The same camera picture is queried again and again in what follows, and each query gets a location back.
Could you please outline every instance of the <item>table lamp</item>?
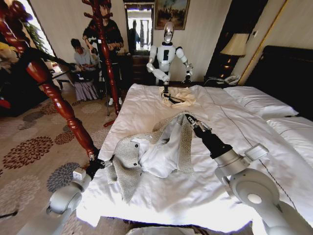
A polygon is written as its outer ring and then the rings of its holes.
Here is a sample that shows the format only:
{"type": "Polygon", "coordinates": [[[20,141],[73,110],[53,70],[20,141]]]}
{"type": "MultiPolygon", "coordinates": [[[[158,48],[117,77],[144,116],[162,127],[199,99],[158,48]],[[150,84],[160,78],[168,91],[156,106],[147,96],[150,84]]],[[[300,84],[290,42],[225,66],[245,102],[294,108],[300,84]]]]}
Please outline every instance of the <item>table lamp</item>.
{"type": "Polygon", "coordinates": [[[230,76],[240,56],[246,54],[246,42],[249,34],[247,33],[235,33],[224,49],[220,52],[227,57],[227,62],[222,65],[222,72],[219,75],[220,78],[226,78],[230,76]]]}

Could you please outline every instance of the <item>chrome robot face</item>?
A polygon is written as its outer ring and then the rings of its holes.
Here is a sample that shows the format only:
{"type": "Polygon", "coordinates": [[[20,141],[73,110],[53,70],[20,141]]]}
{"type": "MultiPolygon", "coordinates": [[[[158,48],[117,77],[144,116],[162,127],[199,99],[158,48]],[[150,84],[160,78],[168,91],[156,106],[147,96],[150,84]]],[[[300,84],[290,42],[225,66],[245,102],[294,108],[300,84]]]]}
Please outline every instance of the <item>chrome robot face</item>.
{"type": "Polygon", "coordinates": [[[174,24],[173,22],[169,21],[164,26],[164,41],[166,43],[170,43],[173,35],[174,35],[174,24]]]}

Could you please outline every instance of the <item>mirror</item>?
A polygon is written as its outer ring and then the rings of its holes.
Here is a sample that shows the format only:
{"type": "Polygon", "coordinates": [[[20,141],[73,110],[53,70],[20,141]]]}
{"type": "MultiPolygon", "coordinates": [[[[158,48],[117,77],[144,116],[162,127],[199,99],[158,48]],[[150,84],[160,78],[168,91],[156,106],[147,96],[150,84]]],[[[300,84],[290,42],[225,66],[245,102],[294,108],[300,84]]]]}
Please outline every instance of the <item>mirror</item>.
{"type": "Polygon", "coordinates": [[[149,55],[153,41],[153,2],[125,3],[129,52],[149,55]]]}

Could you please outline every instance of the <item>framed painting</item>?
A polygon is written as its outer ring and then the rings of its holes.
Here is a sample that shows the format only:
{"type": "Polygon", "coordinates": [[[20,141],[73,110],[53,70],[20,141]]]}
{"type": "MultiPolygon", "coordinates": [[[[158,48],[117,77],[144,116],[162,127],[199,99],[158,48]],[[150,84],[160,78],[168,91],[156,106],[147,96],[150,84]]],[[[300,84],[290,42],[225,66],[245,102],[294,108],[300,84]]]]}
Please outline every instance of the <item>framed painting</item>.
{"type": "Polygon", "coordinates": [[[155,29],[164,29],[172,21],[175,30],[185,30],[190,0],[156,0],[155,29]]]}

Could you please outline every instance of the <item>person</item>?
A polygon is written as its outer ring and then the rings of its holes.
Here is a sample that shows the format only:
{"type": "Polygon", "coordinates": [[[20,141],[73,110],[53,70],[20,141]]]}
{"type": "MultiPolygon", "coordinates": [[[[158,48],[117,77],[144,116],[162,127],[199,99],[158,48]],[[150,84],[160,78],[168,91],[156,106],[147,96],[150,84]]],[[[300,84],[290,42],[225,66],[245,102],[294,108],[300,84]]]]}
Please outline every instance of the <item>person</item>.
{"type": "MultiPolygon", "coordinates": [[[[102,16],[105,16],[110,13],[111,11],[111,0],[100,0],[100,12],[102,16]]],[[[103,19],[103,26],[106,32],[106,42],[108,44],[109,50],[110,50],[110,60],[112,62],[112,68],[113,68],[113,74],[114,74],[114,80],[117,88],[117,95],[119,97],[119,104],[122,105],[122,99],[121,99],[121,84],[120,84],[120,74],[119,74],[119,64],[118,64],[118,58],[117,58],[117,52],[124,47],[124,41],[121,36],[121,33],[118,29],[117,24],[108,18],[103,19]]],[[[96,25],[95,21],[91,20],[88,27],[84,30],[83,33],[83,40],[86,42],[88,48],[93,51],[94,47],[90,43],[89,40],[96,40],[97,43],[97,48],[98,48],[98,53],[101,61],[101,70],[102,70],[102,77],[106,79],[106,86],[107,86],[107,91],[109,91],[110,95],[110,100],[108,105],[112,106],[113,105],[113,98],[112,98],[112,92],[109,84],[109,78],[107,74],[107,67],[104,63],[105,58],[101,50],[101,41],[98,40],[98,33],[96,30],[96,25]]]]}
{"type": "Polygon", "coordinates": [[[98,99],[98,91],[94,86],[94,81],[99,79],[99,64],[88,50],[84,49],[78,39],[72,39],[72,44],[75,54],[77,73],[74,86],[77,100],[92,100],[98,99]]]}
{"type": "Polygon", "coordinates": [[[72,38],[70,41],[72,47],[75,50],[74,59],[78,65],[78,70],[81,71],[96,71],[98,63],[94,57],[84,49],[78,39],[72,38]]]}
{"type": "Polygon", "coordinates": [[[134,54],[134,51],[136,50],[136,44],[140,43],[140,37],[138,35],[138,33],[136,32],[136,20],[133,21],[133,28],[131,28],[128,31],[128,35],[129,35],[129,42],[128,42],[128,47],[129,47],[129,52],[131,54],[134,54]]]}

